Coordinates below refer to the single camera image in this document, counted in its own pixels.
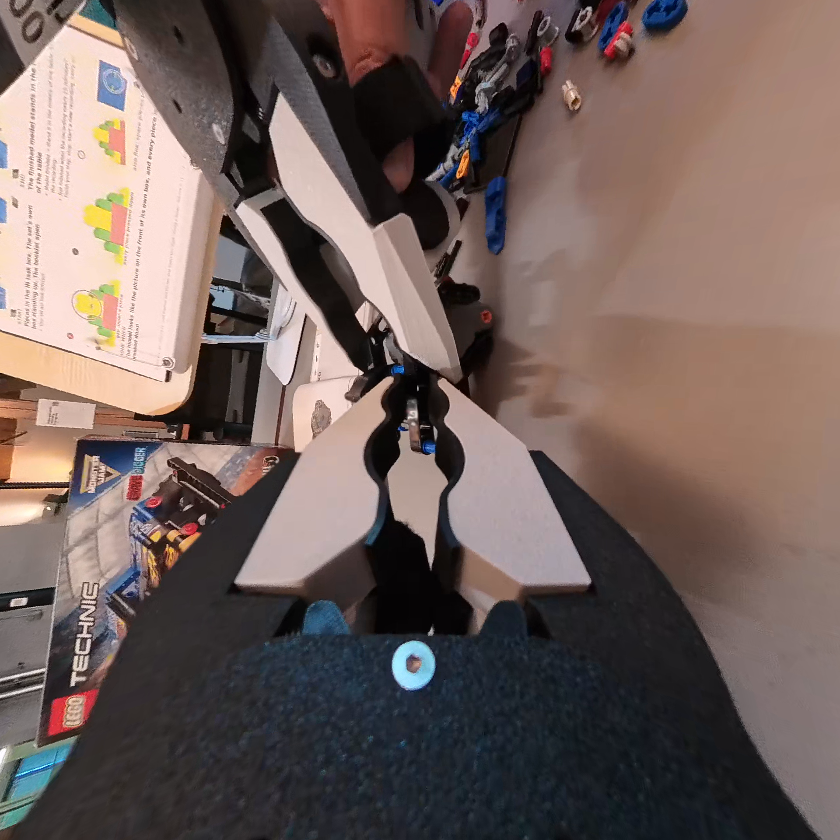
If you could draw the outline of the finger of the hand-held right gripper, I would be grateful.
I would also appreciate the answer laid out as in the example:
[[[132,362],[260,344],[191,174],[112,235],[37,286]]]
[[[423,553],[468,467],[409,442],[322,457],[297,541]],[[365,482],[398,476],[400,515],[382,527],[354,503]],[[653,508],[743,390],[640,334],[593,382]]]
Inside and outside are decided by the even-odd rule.
[[[320,103],[315,117],[307,127],[277,93],[269,139],[280,192],[293,214],[346,259],[363,299],[385,316],[400,349],[456,383],[463,372],[454,334],[413,221],[402,213],[374,221]]]
[[[359,371],[375,365],[375,352],[357,319],[361,294],[341,267],[335,248],[306,223],[276,188],[242,201],[233,211],[238,229],[274,278],[302,306]]]

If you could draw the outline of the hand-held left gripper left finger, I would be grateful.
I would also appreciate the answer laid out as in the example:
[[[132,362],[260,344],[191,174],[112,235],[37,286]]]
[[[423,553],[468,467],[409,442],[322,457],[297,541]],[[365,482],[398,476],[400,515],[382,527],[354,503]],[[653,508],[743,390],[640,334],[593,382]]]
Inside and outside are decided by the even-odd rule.
[[[365,605],[378,634],[433,628],[423,538],[396,518],[387,474],[400,457],[402,377],[366,393],[299,455],[235,578],[239,590]]]

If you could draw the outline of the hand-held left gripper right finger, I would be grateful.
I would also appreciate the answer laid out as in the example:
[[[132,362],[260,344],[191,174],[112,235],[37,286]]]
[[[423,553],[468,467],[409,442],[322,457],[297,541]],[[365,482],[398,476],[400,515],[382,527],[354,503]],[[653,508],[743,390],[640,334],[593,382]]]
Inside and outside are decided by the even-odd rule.
[[[429,384],[446,479],[433,572],[453,626],[476,634],[499,602],[587,592],[592,578],[526,445],[447,380]]]

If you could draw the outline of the lego motor chassis assembly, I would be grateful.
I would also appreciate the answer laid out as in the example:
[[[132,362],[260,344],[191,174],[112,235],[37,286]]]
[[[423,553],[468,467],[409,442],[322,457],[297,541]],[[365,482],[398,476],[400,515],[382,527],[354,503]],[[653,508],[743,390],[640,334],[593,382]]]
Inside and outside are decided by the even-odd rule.
[[[462,376],[455,385],[471,397],[469,378],[487,363],[493,350],[494,313],[481,300],[478,287],[455,282],[450,276],[438,282],[437,293],[458,352]],[[405,354],[383,316],[373,321],[366,338],[371,346],[374,367],[353,379],[344,394],[349,404],[357,403],[383,376],[404,373]]]

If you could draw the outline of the black bent lego beam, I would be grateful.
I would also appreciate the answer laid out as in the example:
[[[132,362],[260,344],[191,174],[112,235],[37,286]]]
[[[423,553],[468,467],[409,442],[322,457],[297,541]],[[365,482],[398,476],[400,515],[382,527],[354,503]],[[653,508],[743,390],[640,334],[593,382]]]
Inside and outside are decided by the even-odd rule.
[[[421,452],[422,442],[435,441],[434,426],[429,415],[428,377],[420,374],[404,374],[402,383],[406,403],[405,418],[401,429],[408,435],[411,450],[424,455]]]

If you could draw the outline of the lego instruction booklet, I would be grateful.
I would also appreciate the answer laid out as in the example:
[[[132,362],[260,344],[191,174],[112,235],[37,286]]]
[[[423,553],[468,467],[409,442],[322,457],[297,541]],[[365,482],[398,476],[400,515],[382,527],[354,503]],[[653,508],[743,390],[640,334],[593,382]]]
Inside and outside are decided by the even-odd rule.
[[[311,347],[302,352],[302,383],[291,403],[294,449],[301,452],[337,422],[351,406],[346,393],[362,376],[335,339],[315,328]]]

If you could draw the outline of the blue curved lego panel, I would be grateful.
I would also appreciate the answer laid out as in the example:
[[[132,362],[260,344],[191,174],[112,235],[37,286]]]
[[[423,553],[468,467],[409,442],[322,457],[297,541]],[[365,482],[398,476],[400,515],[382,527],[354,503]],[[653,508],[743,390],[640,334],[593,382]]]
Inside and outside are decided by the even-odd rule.
[[[494,256],[498,256],[505,246],[507,195],[508,181],[505,176],[498,175],[489,181],[485,190],[485,237],[489,252]]]

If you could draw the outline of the lego set box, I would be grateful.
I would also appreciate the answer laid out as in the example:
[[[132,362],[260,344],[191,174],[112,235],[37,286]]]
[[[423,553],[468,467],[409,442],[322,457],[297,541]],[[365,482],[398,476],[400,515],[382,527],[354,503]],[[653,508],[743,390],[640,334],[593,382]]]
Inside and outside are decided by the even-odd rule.
[[[250,444],[85,437],[59,555],[36,743],[78,734],[142,603],[288,453]]]

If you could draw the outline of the pile of small lego pins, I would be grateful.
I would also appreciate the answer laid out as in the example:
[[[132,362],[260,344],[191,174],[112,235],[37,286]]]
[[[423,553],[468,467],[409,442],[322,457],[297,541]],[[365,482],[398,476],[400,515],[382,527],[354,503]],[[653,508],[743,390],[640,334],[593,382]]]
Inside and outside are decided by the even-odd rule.
[[[543,92],[559,30],[543,9],[523,34],[506,23],[487,28],[487,2],[476,2],[458,74],[446,101],[453,124],[431,180],[447,192],[484,192],[509,174],[522,123]]]

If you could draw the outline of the person's right hand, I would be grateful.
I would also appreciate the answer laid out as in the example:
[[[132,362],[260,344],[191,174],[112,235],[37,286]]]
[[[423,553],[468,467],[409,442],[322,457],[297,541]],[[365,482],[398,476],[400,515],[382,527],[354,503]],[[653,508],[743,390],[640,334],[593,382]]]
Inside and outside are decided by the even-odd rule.
[[[473,2],[320,3],[339,41],[355,117],[399,196],[446,151],[445,100],[476,16]]]

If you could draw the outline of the instruction sheet board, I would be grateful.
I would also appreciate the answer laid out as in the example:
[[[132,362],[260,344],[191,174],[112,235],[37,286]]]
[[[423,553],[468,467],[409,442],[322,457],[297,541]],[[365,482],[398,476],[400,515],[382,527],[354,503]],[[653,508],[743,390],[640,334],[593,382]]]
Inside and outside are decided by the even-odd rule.
[[[221,214],[119,37],[64,28],[2,94],[2,372],[184,404]]]

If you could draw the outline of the white paper label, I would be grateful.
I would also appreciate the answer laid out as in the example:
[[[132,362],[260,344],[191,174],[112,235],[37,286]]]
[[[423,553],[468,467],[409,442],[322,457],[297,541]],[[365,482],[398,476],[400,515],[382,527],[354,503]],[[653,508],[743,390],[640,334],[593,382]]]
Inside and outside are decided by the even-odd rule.
[[[60,401],[40,398],[37,402],[35,425],[71,429],[93,429],[97,405],[88,402]]]

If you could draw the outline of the cluster of red blue connectors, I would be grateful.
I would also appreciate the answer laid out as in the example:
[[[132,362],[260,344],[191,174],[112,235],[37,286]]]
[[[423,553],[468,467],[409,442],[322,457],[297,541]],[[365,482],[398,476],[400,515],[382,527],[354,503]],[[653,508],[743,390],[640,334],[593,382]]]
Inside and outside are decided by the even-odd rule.
[[[598,54],[607,62],[628,59],[635,51],[635,33],[629,16],[635,2],[577,2],[564,39],[573,47],[595,42]],[[652,1],[644,11],[642,30],[655,37],[679,26],[687,16],[687,1]]]

